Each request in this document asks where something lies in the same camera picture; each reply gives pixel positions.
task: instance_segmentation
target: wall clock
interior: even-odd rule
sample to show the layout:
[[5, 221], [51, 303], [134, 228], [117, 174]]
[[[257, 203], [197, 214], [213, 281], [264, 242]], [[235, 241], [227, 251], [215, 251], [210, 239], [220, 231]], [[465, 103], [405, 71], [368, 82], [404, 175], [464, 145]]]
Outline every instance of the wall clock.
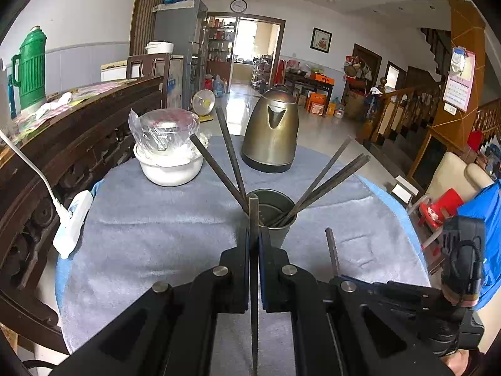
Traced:
[[230, 8], [233, 12], [244, 12], [247, 10], [247, 3], [244, 0], [233, 0]]

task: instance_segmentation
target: kettle handle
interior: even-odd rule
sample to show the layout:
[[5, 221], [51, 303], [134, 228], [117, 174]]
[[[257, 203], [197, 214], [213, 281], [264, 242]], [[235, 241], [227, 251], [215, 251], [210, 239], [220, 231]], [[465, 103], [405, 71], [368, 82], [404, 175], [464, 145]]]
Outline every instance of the kettle handle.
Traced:
[[16, 79], [16, 62], [21, 60], [21, 54], [16, 54], [12, 57], [12, 85], [13, 86], [21, 86], [19, 81]]
[[280, 91], [286, 91], [287, 93], [289, 93], [289, 88], [286, 85], [284, 85], [283, 83], [276, 84], [275, 86], [273, 86], [273, 89], [277, 89]]

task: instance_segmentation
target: silver screw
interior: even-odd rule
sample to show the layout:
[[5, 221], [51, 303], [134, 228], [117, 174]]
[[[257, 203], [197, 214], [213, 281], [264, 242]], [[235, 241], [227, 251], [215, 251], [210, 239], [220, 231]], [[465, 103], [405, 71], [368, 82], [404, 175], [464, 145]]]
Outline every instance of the silver screw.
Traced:
[[164, 293], [165, 291], [167, 291], [169, 289], [170, 285], [169, 283], [167, 283], [165, 280], [159, 280], [159, 281], [155, 281], [153, 283], [153, 285], [151, 286], [151, 289], [159, 294], [159, 293]]
[[282, 267], [282, 273], [284, 273], [286, 276], [294, 276], [295, 273], [297, 273], [297, 267], [293, 266], [292, 264], [286, 264]]
[[353, 281], [343, 281], [341, 283], [341, 289], [347, 293], [352, 293], [357, 289], [357, 285]]
[[216, 277], [224, 277], [230, 271], [226, 266], [216, 266], [212, 269], [212, 272]]

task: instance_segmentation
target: framed picture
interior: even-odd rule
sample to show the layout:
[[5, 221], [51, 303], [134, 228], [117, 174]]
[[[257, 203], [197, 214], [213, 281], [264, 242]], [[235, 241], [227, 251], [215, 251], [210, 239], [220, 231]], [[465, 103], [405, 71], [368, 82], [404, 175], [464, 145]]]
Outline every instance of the framed picture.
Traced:
[[310, 48], [313, 50], [329, 53], [332, 34], [323, 29], [313, 28], [312, 43]]

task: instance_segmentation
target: blue plastic sheet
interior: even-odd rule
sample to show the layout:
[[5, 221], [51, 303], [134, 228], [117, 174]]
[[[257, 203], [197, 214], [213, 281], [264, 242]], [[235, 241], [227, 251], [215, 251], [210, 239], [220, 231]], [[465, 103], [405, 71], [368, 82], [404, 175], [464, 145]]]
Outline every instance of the blue plastic sheet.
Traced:
[[485, 222], [484, 281], [475, 309], [487, 304], [501, 286], [501, 180], [484, 188], [470, 202], [457, 209], [460, 216], [476, 217]]

